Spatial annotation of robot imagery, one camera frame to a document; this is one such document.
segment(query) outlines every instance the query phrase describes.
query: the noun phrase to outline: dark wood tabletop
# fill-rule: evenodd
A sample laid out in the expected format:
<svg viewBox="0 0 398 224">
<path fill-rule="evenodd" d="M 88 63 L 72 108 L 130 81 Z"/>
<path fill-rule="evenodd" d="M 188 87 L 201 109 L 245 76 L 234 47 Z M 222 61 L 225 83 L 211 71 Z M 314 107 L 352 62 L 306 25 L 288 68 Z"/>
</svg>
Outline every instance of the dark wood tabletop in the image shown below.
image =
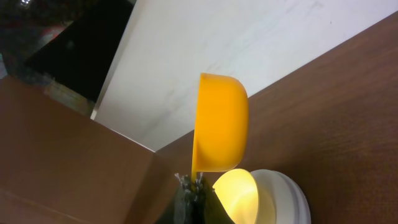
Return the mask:
<svg viewBox="0 0 398 224">
<path fill-rule="evenodd" d="M 296 181 L 312 223 L 398 223 L 398 13 L 250 97 L 249 111 L 239 167 Z M 192 141 L 156 153 L 126 223 L 161 214 Z"/>
</svg>

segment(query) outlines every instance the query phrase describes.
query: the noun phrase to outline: yellow plastic cup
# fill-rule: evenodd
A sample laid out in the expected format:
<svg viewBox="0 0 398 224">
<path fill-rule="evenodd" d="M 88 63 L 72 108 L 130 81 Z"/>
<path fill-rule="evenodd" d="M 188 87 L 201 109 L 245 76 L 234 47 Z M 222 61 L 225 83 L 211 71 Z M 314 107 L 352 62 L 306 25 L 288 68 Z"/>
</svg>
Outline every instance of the yellow plastic cup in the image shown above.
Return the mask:
<svg viewBox="0 0 398 224">
<path fill-rule="evenodd" d="M 193 137 L 192 179 L 197 172 L 230 170 L 243 158 L 249 106 L 235 78 L 202 73 Z"/>
</svg>

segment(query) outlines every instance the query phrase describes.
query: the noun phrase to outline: brown wooden surface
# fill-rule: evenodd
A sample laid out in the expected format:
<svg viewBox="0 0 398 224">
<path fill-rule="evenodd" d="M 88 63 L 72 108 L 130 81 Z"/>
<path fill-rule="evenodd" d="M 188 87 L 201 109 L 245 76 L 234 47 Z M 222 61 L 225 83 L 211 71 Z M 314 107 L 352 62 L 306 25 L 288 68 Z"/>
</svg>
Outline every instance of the brown wooden surface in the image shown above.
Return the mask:
<svg viewBox="0 0 398 224">
<path fill-rule="evenodd" d="M 0 223 L 122 223 L 153 153 L 0 80 Z"/>
<path fill-rule="evenodd" d="M 312 223 L 398 223 L 398 13 L 250 97 L 249 110 L 239 167 L 291 177 Z M 156 153 L 126 223 L 161 214 L 172 173 L 190 172 L 192 140 Z"/>
</svg>

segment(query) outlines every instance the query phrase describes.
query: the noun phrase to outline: marble surface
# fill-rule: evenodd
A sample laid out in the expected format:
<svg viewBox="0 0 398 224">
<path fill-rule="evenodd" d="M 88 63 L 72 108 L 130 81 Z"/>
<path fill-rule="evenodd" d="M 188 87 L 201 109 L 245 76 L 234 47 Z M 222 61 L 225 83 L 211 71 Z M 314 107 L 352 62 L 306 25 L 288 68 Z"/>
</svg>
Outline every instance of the marble surface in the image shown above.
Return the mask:
<svg viewBox="0 0 398 224">
<path fill-rule="evenodd" d="M 194 128 L 201 72 L 235 77 L 250 96 L 396 10 L 396 0 L 138 0 L 92 118 L 159 150 Z"/>
</svg>

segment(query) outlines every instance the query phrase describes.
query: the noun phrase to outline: white wall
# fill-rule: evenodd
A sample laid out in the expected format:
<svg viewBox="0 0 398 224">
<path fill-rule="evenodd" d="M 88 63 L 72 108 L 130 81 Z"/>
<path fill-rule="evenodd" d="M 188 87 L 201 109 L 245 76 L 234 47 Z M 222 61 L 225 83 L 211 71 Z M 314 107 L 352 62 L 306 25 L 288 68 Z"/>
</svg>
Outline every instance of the white wall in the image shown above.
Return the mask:
<svg viewBox="0 0 398 224">
<path fill-rule="evenodd" d="M 201 72 L 253 95 L 396 10 L 397 0 L 138 0 L 95 120 L 156 151 L 193 129 Z"/>
</svg>

